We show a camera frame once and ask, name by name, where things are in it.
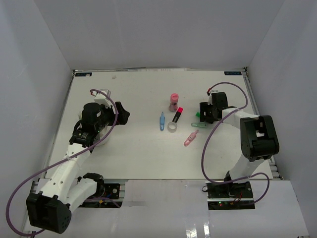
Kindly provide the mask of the green correction tape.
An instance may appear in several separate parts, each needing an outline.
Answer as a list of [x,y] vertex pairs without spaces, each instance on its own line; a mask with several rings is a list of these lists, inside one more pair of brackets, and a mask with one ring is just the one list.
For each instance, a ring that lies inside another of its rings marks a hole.
[[198,127],[198,128],[206,128],[208,125],[205,122],[193,122],[191,123],[192,127]]

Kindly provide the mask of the pink black highlighter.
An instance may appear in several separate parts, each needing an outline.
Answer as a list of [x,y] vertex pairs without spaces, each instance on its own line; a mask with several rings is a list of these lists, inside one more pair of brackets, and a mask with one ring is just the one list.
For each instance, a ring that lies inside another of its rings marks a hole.
[[173,118],[172,122],[177,123],[179,118],[180,118],[180,116],[181,116],[181,114],[182,114],[182,112],[183,112],[183,108],[179,107],[178,110],[176,111],[175,115],[174,115],[174,118]]

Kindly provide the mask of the clear tape roll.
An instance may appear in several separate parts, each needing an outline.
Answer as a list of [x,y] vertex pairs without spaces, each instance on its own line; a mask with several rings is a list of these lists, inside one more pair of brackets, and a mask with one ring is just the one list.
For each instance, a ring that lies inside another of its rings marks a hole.
[[169,132],[174,133],[177,130],[177,123],[171,121],[167,125],[167,129]]

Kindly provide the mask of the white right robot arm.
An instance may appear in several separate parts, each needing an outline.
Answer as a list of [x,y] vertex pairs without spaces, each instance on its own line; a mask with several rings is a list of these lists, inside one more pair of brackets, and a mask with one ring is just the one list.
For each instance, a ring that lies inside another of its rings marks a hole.
[[241,193],[240,183],[246,183],[254,171],[265,160],[279,152],[279,142],[273,119],[269,115],[259,116],[229,106],[224,92],[208,92],[209,100],[200,103],[200,121],[213,123],[208,140],[221,123],[227,123],[240,130],[241,156],[229,170],[223,182],[208,179],[213,184],[223,185],[224,193],[231,198]]

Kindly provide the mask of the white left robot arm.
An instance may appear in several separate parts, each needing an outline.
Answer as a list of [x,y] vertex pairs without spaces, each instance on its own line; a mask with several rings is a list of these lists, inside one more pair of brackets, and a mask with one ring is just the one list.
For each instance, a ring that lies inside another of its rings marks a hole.
[[106,103],[87,103],[81,119],[74,126],[65,158],[38,193],[31,193],[26,200],[30,225],[58,234],[65,232],[75,209],[87,198],[104,194],[103,176],[87,173],[73,186],[81,166],[90,157],[94,145],[102,145],[108,126],[125,125],[130,113],[120,102],[117,111]]

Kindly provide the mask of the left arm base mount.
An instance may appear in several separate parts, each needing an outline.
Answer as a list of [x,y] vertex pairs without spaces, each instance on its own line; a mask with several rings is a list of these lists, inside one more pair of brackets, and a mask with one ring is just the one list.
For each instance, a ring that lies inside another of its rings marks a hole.
[[88,197],[81,208],[120,208],[123,198],[120,197],[119,183],[105,183],[97,188],[97,192]]

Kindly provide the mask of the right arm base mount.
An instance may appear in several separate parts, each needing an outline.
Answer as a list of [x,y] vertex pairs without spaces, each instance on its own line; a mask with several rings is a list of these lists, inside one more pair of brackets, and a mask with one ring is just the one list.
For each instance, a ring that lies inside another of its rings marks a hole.
[[208,209],[212,210],[253,210],[254,197],[249,182],[216,185],[206,183],[202,192],[207,195]]

